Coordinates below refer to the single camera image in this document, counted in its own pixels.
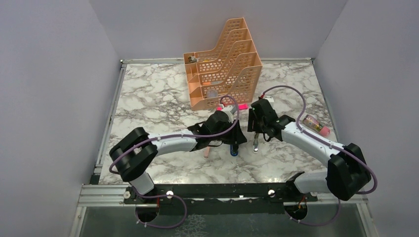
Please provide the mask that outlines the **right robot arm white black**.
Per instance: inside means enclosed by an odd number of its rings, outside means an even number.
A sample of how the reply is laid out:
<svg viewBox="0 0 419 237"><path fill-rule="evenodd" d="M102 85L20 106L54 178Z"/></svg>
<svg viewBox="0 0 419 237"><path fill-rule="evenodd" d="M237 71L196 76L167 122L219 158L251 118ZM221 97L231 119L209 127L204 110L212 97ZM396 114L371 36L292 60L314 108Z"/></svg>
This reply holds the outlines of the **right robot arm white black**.
<svg viewBox="0 0 419 237"><path fill-rule="evenodd" d="M266 99L259 99L249 109L248 131L292 144L326 167L326 171L300 172L286 181L285 194L297 201L308 193L331 193L347 201L368 184L372 174L366 169L361 149L325 141L316 133L299 128L290 116L278 116Z"/></svg>

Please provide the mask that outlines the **blue black stapler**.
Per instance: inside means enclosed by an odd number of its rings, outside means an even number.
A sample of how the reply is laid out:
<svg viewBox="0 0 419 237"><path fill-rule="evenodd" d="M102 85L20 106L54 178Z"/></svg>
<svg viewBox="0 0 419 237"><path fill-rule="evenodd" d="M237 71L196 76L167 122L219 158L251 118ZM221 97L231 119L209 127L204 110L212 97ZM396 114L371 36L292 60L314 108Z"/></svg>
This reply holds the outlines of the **blue black stapler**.
<svg viewBox="0 0 419 237"><path fill-rule="evenodd" d="M230 145L230 155L236 157L239 154L239 145Z"/></svg>

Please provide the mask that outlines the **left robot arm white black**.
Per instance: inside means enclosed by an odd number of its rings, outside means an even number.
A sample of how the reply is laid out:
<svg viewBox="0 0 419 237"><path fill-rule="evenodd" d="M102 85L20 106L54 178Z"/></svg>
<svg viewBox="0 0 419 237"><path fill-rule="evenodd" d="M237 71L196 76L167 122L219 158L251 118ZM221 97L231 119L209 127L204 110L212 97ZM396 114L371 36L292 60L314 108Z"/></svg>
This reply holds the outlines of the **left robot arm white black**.
<svg viewBox="0 0 419 237"><path fill-rule="evenodd" d="M163 135L152 136L143 127L137 127L110 150L113 162L109 170L130 183L136 189L137 197L148 203L155 198L155 185L146 169L154 158L201 150L212 141L230 145L236 153L247 139L239 120L225 111L216 111L206 121Z"/></svg>

